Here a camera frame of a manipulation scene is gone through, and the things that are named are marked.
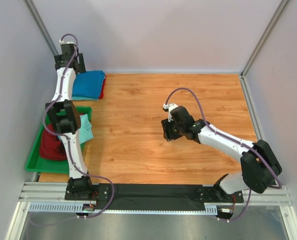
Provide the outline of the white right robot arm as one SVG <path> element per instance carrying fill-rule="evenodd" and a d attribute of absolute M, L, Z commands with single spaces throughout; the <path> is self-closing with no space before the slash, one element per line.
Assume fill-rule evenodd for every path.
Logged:
<path fill-rule="evenodd" d="M 273 188 L 282 173 L 271 146 L 265 140 L 244 140 L 219 130 L 209 122 L 194 118 L 184 106 L 164 104 L 167 118 L 161 121 L 163 137 L 169 142 L 185 137 L 198 144 L 213 147 L 240 163 L 241 171 L 225 174 L 214 184 L 214 197 L 225 202 L 232 194 L 251 190 L 262 194 Z"/>

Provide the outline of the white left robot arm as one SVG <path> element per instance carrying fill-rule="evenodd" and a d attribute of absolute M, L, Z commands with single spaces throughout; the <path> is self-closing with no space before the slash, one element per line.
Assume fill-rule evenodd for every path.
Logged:
<path fill-rule="evenodd" d="M 51 102 L 45 104 L 44 117 L 48 117 L 52 130 L 44 124 L 45 130 L 58 137 L 65 149 L 69 168 L 69 179 L 65 200 L 88 201 L 93 197 L 94 188 L 88 176 L 80 144 L 81 118 L 75 107 L 73 85 L 77 74 L 84 73 L 83 55 L 72 41 L 59 41 L 61 54 L 54 57 L 57 83 Z"/>

